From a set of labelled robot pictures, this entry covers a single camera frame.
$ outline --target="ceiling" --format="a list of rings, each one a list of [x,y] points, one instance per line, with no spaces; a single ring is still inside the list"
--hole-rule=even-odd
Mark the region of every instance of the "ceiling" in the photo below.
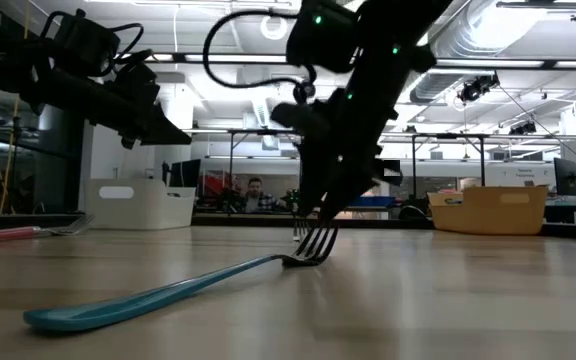
[[[294,1],[295,9],[301,1]],[[459,10],[465,0],[455,0],[453,5],[430,30],[432,39],[441,33],[443,24]],[[357,6],[361,0],[343,1],[349,7]],[[11,17],[23,23],[25,8],[23,1],[0,0],[0,8]],[[140,22],[145,27],[145,35],[136,50],[151,48],[155,52],[201,52],[205,36],[211,26],[231,11],[227,7],[209,6],[137,6],[125,3],[100,3],[84,0],[33,0],[30,8],[31,30],[38,33],[46,20],[46,14],[62,10],[74,13],[77,8],[87,12],[90,19],[103,26],[114,27],[131,22]],[[503,58],[576,58],[576,22],[570,20],[570,11],[549,12],[537,22],[524,36],[498,54]],[[176,18],[177,44],[174,43],[174,21]],[[288,35],[280,40],[269,40],[260,31],[260,18],[238,19],[232,26],[225,26],[213,41],[213,53],[256,53],[283,54]],[[277,23],[268,25],[276,29]],[[126,31],[121,34],[125,46],[135,35]],[[158,72],[181,72],[186,76],[187,84],[196,92],[194,118],[202,127],[240,127],[243,113],[252,112],[251,92],[247,90],[225,89],[212,82],[200,65],[152,65]],[[305,76],[305,72],[284,65],[218,65],[214,66],[218,76],[236,81],[247,81],[279,75]],[[332,74],[319,69],[317,86],[318,97],[327,97],[336,87],[344,86],[347,74]],[[526,110],[532,111],[547,127],[558,128],[559,113],[576,100],[576,72],[559,71],[499,71],[499,77],[508,94]],[[524,113],[509,96],[497,89],[486,95],[481,101],[465,111],[453,106],[455,94],[460,88],[446,89],[443,96],[436,99],[432,106],[400,105],[398,110],[404,114],[400,120],[389,122],[386,131],[400,131],[406,125],[416,124],[418,131],[443,132],[464,129],[464,121],[471,132],[491,132],[499,124],[509,125],[521,119]],[[269,89],[265,97],[270,108],[280,101],[291,101],[292,89],[281,87]],[[402,97],[400,102],[408,99]]]

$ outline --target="yellow storage bin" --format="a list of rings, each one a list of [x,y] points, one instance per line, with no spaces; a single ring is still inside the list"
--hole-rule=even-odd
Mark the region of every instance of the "yellow storage bin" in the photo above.
[[[545,187],[473,187],[463,194],[428,194],[438,230],[478,235],[536,235],[541,231]]]

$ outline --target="white storage bin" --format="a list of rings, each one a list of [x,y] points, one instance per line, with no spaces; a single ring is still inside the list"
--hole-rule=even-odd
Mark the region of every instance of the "white storage bin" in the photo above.
[[[92,179],[86,184],[86,212],[95,216],[93,229],[190,226],[194,202],[195,188],[167,188],[160,180]]]

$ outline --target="computer monitor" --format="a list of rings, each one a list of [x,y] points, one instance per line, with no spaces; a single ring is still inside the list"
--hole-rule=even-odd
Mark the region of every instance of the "computer monitor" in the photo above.
[[[576,196],[576,164],[574,161],[555,158],[557,195]]]
[[[173,163],[170,169],[170,187],[197,187],[201,160]]]

